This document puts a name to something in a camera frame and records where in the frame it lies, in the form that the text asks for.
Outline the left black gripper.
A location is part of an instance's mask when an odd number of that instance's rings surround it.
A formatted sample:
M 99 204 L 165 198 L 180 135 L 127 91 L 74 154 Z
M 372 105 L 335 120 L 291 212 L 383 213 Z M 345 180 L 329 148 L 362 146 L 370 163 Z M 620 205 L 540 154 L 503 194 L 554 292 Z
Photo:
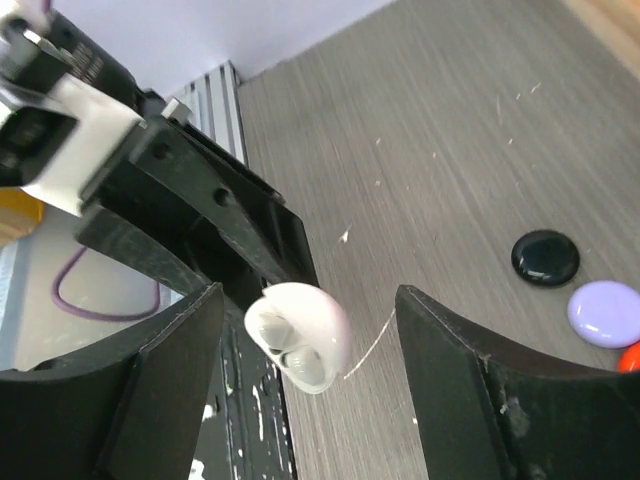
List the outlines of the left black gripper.
M 89 198 L 78 242 L 188 296 L 223 285 L 226 309 L 250 306 L 250 272 L 316 286 L 302 220 L 277 191 L 190 125 L 153 117 L 140 146 Z

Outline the black earbud charging case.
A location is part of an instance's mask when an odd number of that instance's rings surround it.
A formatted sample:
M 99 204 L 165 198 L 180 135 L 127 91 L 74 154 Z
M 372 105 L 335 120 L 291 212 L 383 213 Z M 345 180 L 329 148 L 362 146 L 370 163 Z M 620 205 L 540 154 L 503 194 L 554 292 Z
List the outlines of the black earbud charging case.
M 576 244 L 555 230 L 534 230 L 524 234 L 514 243 L 510 259 L 522 280 L 545 288 L 570 282 L 581 263 Z

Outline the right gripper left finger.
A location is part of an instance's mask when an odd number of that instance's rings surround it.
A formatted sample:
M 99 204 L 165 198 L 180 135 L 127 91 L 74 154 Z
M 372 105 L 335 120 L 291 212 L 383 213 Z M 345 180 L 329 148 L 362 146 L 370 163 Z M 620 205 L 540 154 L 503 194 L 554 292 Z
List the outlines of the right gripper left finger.
M 1 374 L 4 479 L 185 479 L 224 323 L 219 284 Z

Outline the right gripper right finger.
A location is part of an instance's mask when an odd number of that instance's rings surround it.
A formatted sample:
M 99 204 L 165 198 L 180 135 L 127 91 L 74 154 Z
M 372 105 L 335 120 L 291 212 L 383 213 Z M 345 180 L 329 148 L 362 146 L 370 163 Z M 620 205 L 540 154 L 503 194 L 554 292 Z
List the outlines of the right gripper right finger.
M 637 373 L 533 350 L 410 285 L 395 308 L 430 478 L 638 477 Z

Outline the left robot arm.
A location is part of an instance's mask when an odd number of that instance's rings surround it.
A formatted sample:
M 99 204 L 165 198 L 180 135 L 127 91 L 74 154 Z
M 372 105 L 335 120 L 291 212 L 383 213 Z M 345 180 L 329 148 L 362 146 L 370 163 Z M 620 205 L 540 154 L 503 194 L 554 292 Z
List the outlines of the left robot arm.
M 163 117 L 161 97 L 62 14 L 50 20 L 73 74 L 143 119 L 82 188 L 80 244 L 183 295 L 219 282 L 240 309 L 268 283 L 317 284 L 304 225 L 276 190 L 194 126 Z

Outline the orange earbud charging case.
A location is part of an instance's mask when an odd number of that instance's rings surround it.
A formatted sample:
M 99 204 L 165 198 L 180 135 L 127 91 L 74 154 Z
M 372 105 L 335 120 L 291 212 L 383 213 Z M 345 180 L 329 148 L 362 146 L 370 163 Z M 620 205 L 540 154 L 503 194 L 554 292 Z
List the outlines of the orange earbud charging case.
M 628 347 L 620 356 L 617 370 L 622 373 L 633 372 L 640 369 L 640 343 Z

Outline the white earbud charging case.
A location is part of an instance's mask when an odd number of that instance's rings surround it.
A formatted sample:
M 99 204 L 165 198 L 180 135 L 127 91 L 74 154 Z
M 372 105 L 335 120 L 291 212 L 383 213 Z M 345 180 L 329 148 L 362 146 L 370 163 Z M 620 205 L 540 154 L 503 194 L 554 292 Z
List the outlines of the white earbud charging case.
M 263 289 L 244 315 L 250 338 L 301 391 L 317 395 L 346 372 L 348 316 L 325 291 L 287 282 Z

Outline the purple earbud charging case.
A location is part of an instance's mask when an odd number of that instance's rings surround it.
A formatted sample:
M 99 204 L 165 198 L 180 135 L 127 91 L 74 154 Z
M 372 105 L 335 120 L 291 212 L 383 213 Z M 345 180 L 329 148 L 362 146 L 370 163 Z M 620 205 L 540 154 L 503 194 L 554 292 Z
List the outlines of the purple earbud charging case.
M 571 295 L 567 317 L 590 344 L 610 349 L 631 346 L 639 341 L 639 292 L 611 280 L 586 283 Z

